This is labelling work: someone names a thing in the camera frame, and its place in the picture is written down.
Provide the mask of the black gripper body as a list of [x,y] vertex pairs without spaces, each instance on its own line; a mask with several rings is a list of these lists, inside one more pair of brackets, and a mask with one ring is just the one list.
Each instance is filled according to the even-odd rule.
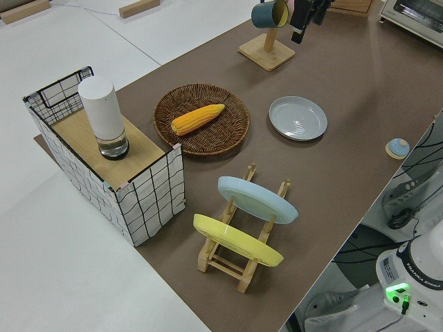
[[331,4],[331,0],[294,1],[293,27],[296,30],[305,30],[311,22],[321,25]]

